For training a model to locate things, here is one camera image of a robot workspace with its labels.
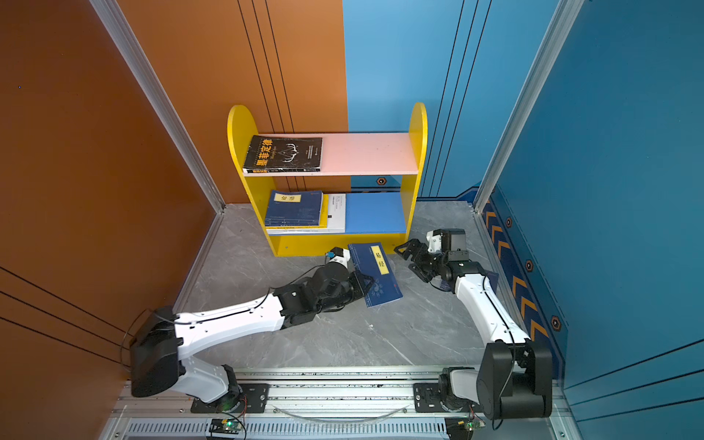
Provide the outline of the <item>white La Dame book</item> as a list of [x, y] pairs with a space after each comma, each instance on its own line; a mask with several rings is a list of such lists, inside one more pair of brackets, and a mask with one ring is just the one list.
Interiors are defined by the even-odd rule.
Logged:
[[346, 196], [325, 194], [317, 227], [267, 227], [270, 236], [335, 235], [346, 230]]

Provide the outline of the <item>black book orange title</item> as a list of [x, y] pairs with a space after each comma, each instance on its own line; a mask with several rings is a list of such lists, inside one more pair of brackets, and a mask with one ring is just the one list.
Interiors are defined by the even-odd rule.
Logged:
[[319, 172], [324, 139], [321, 137], [251, 138], [244, 173]]

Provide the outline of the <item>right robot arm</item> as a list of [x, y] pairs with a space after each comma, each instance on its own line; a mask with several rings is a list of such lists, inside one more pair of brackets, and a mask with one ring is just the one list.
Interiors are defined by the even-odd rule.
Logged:
[[423, 282], [440, 278], [469, 311], [484, 343], [479, 368], [445, 368], [438, 379], [443, 407], [475, 406], [491, 421], [548, 418], [553, 409], [550, 349], [533, 341], [506, 311], [489, 273], [469, 258], [462, 229], [435, 229], [394, 249]]

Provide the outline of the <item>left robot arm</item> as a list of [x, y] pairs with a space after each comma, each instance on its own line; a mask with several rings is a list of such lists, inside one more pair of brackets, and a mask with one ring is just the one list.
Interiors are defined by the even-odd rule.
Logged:
[[364, 298], [374, 278], [338, 261], [315, 268], [251, 302], [198, 313], [174, 313], [170, 306], [150, 313], [129, 344], [131, 394], [152, 397], [181, 392], [215, 405], [238, 398], [234, 370], [201, 359], [198, 353], [259, 333], [312, 322]]

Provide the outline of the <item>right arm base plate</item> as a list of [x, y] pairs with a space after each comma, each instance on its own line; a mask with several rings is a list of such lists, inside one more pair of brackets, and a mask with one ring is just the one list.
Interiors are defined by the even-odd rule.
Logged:
[[418, 382], [412, 385], [414, 393], [414, 410], [418, 414], [456, 413], [441, 400], [437, 383]]

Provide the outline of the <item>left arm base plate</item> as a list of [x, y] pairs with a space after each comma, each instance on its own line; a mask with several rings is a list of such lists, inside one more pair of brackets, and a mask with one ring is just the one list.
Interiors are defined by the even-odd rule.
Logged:
[[228, 392], [213, 403], [194, 398], [192, 414], [263, 414], [269, 399], [268, 383], [244, 383], [235, 392]]

